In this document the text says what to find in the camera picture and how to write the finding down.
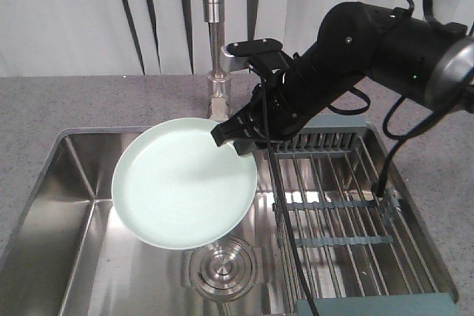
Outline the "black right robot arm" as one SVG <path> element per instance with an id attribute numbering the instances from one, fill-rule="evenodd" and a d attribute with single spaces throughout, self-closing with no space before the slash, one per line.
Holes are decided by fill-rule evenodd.
<path id="1" fill-rule="evenodd" d="M 361 2 L 336 5 L 315 44 L 291 58 L 272 38 L 228 44 L 221 64 L 253 67 L 266 81 L 250 102 L 211 132 L 215 142 L 281 142 L 361 79 L 432 111 L 467 108 L 473 79 L 473 38 L 462 24 L 431 25 L 400 8 Z"/>

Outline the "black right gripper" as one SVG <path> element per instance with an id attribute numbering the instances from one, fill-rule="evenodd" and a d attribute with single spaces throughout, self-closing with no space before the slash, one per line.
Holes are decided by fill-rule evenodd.
<path id="1" fill-rule="evenodd" d="M 267 142 L 287 141 L 322 111 L 321 92 L 308 86 L 257 85 L 248 104 L 211 131 L 218 147 L 228 141 L 238 156 L 265 147 Z"/>

